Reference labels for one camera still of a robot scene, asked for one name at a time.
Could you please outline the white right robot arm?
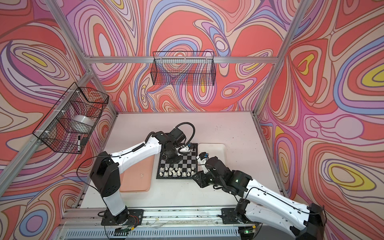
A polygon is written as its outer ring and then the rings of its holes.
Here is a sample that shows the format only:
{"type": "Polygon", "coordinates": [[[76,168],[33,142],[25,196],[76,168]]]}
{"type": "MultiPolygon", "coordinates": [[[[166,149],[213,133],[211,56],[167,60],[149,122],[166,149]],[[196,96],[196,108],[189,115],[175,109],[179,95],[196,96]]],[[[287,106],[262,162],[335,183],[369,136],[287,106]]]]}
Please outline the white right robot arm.
{"type": "Polygon", "coordinates": [[[266,224],[297,240],[322,240],[327,223],[324,207],[302,204],[263,186],[250,175],[230,170],[217,157],[205,152],[197,157],[202,168],[193,175],[200,188],[212,186],[235,196],[235,219],[239,223],[266,224]]]}

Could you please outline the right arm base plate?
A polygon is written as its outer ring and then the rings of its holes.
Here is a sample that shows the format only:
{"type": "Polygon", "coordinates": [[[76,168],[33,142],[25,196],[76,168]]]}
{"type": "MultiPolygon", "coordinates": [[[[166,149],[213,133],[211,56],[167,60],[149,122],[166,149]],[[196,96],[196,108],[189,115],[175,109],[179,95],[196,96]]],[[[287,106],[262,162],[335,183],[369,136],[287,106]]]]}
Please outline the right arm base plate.
{"type": "Polygon", "coordinates": [[[241,214],[235,210],[235,208],[221,208],[221,214],[219,217],[222,219],[223,224],[252,224],[260,225],[261,223],[251,221],[245,214],[241,214]]]}

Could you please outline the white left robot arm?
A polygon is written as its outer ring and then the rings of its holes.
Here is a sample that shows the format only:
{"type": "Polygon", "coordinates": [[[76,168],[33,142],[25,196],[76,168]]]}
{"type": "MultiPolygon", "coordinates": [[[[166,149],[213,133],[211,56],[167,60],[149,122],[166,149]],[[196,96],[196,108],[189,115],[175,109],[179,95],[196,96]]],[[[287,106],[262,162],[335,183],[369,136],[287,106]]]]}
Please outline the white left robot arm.
{"type": "Polygon", "coordinates": [[[102,152],[96,157],[90,178],[107,206],[107,213],[112,215],[113,223],[124,225],[129,219],[129,211],[120,193],[120,176],[133,165],[148,157],[165,151],[171,161],[180,161],[178,150],[186,136],[179,130],[170,133],[151,132],[145,141],[126,150],[108,154],[102,152]]]}

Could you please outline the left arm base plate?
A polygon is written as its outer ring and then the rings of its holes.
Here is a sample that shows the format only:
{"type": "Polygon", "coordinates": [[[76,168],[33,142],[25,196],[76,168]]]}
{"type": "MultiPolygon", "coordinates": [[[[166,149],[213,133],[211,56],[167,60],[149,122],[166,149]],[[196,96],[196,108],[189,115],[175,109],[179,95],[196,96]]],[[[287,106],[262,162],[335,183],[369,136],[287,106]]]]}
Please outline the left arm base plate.
{"type": "Polygon", "coordinates": [[[143,209],[124,210],[117,216],[113,216],[109,209],[99,213],[99,216],[102,218],[102,226],[137,227],[142,224],[143,215],[143,209]]]}

